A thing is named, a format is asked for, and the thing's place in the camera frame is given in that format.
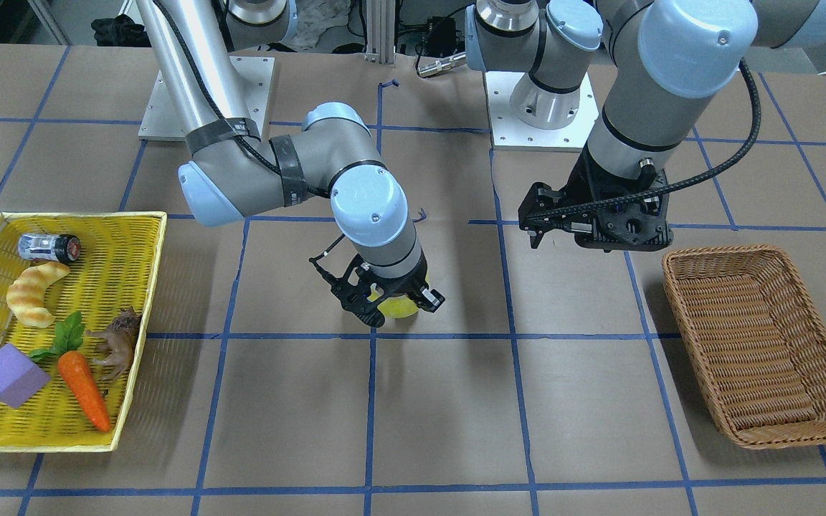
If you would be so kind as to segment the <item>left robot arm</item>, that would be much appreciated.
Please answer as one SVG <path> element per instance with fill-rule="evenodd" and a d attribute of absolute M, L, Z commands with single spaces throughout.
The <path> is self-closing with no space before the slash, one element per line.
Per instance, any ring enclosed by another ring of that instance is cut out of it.
<path fill-rule="evenodd" d="M 761 105 L 747 50 L 826 42 L 826 1 L 478 1 L 465 19 L 469 68 L 522 73 L 512 105 L 531 126 L 542 126 L 542 102 L 576 107 L 600 47 L 617 68 L 567 183 L 534 183 L 519 206 L 532 248 L 550 231 L 606 252 L 668 247 L 670 193 L 717 176 L 754 146 Z M 751 103 L 744 144 L 707 172 L 669 183 L 669 157 L 737 72 Z"/>

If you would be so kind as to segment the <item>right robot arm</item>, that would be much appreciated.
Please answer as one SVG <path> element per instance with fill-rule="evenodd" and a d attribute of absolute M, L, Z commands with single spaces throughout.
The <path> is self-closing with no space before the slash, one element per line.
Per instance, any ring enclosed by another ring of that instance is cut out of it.
<path fill-rule="evenodd" d="M 318 256 L 310 261 L 344 310 L 377 328 L 386 319 L 381 305 L 393 298 L 426 312 L 445 303 L 427 281 L 407 196 L 350 105 L 325 102 L 298 134 L 263 140 L 213 3 L 137 6 L 191 154 L 178 178 L 197 221 L 219 226 L 322 197 L 356 254 L 340 277 L 319 267 Z"/>

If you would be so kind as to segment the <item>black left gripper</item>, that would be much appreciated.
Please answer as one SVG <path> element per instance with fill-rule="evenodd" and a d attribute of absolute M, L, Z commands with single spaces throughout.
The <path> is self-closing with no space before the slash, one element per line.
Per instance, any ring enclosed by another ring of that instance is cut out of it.
<path fill-rule="evenodd" d="M 668 226 L 668 195 L 646 197 L 607 206 L 583 214 L 553 213 L 551 210 L 594 201 L 629 196 L 668 184 L 665 171 L 636 165 L 637 178 L 626 179 L 603 169 L 583 149 L 570 177 L 560 191 L 547 183 L 532 183 L 518 207 L 518 226 L 528 233 L 532 249 L 554 229 L 573 231 L 574 223 L 592 225 L 591 233 L 574 235 L 587 249 L 665 249 L 674 242 Z"/>

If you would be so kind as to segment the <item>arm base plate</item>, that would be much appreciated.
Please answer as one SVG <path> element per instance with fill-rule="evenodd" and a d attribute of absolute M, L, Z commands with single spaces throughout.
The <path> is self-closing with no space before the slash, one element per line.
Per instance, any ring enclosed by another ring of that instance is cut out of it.
<path fill-rule="evenodd" d="M 173 61 L 170 72 L 158 72 L 153 84 L 138 131 L 138 137 L 144 140 L 183 143 L 190 132 L 217 119 L 194 81 L 186 59 L 176 57 Z M 264 138 L 275 59 L 232 55 L 229 61 L 230 65 L 223 71 L 234 81 L 226 85 L 221 85 L 220 80 L 210 81 L 223 89 L 217 105 L 227 115 L 252 118 L 257 126 L 256 134 Z"/>
<path fill-rule="evenodd" d="M 486 105 L 496 150 L 582 151 L 599 108 L 588 75 L 566 94 L 546 91 L 528 73 L 485 73 Z"/>

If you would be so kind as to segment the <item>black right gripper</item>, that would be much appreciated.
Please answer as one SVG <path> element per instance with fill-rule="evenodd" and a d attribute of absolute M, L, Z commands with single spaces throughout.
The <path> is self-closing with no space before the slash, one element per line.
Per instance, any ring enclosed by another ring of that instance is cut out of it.
<path fill-rule="evenodd" d="M 371 328 L 380 328 L 386 322 L 386 316 L 381 312 L 379 306 L 383 301 L 392 296 L 407 295 L 410 300 L 422 311 L 434 313 L 445 303 L 445 296 L 438 290 L 432 290 L 427 284 L 427 259 L 422 251 L 407 256 L 407 260 L 402 262 L 402 269 L 407 269 L 406 273 L 399 277 L 387 277 L 387 273 L 377 272 L 376 265 L 364 261 L 355 270 L 359 277 L 357 284 L 376 284 L 383 290 L 386 296 L 376 298 L 365 297 L 364 323 Z"/>

